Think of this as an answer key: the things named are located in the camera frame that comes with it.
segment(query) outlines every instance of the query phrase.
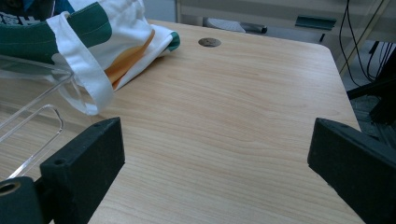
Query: clear plastic container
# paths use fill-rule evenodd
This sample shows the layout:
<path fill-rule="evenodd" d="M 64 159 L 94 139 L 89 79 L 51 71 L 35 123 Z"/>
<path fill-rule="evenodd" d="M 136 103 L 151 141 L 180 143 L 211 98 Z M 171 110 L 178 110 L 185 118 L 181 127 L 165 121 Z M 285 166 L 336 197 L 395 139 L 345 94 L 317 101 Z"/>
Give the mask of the clear plastic container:
<path fill-rule="evenodd" d="M 92 124 L 73 74 L 0 55 L 0 181 L 40 177 L 39 164 Z"/>

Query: wood grain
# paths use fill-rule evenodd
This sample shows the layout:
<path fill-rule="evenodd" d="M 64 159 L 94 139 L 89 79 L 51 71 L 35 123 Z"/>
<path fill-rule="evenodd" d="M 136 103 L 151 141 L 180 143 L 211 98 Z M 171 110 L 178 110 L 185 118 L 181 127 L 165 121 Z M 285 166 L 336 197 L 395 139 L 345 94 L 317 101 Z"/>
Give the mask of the wood grain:
<path fill-rule="evenodd" d="M 126 164 L 91 223 L 362 223 L 306 162 L 315 118 L 359 128 L 328 49 L 155 23 L 181 46 L 99 117 Z"/>

